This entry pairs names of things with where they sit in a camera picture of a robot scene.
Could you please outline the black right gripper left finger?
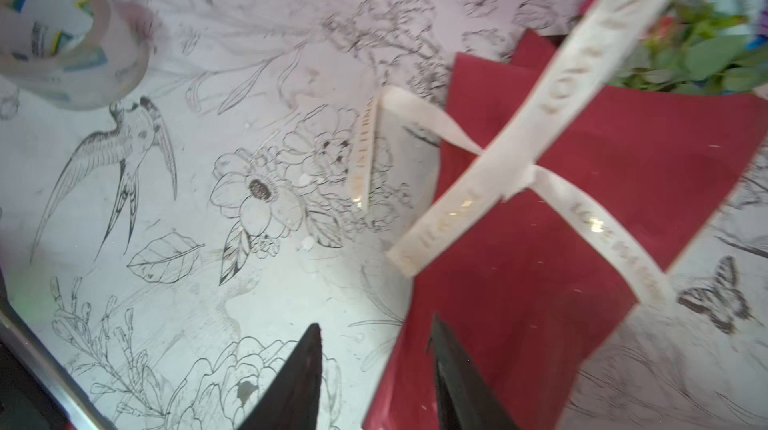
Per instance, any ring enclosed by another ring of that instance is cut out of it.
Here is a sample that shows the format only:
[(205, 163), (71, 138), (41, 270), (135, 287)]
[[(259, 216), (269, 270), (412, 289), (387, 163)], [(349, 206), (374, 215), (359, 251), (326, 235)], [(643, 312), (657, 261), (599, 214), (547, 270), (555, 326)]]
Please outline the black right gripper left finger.
[(321, 329), (312, 323), (240, 429), (315, 430), (322, 369)]

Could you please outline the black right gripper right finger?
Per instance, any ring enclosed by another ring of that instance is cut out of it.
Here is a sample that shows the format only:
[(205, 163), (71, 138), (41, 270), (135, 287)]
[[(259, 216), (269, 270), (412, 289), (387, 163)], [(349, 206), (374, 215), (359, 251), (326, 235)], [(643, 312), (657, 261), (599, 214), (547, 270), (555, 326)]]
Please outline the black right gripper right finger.
[(447, 323), (437, 315), (432, 319), (429, 347), (440, 429), (520, 430)]

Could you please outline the dark red wrapping paper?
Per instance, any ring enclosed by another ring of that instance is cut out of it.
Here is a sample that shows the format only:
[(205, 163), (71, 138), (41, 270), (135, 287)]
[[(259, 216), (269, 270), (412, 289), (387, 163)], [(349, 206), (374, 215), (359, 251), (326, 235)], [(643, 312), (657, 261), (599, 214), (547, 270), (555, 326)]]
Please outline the dark red wrapping paper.
[[(540, 164), (595, 198), (668, 268), (766, 131), (767, 104), (754, 94), (603, 88)], [(521, 192), (417, 275), (364, 427), (437, 427), (427, 346), (439, 317), (519, 426), (552, 429), (581, 364), (634, 303), (608, 262), (535, 193)]]

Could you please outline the white fake rose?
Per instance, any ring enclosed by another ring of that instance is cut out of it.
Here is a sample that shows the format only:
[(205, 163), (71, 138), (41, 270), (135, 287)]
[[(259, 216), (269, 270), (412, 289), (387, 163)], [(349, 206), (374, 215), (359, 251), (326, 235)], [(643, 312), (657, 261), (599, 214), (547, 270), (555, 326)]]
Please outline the white fake rose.
[(670, 0), (608, 84), (690, 96), (767, 84), (766, 0)]

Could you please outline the cream satin ribbon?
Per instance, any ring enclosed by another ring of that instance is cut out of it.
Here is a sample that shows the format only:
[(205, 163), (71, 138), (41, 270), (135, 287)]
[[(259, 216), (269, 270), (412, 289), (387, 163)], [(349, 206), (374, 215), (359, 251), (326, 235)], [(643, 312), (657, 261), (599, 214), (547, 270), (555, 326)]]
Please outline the cream satin ribbon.
[(348, 189), (356, 208), (369, 206), (376, 119), (382, 110), (474, 155), (470, 168), (388, 250), (390, 262), (407, 277), (417, 275), (497, 202), (531, 189), (620, 274), (641, 304), (666, 306), (673, 289), (646, 249), (593, 197), (538, 160), (604, 88), (667, 3), (596, 0), (486, 147), (444, 110), (412, 92), (397, 86), (378, 90), (362, 116), (350, 156)]

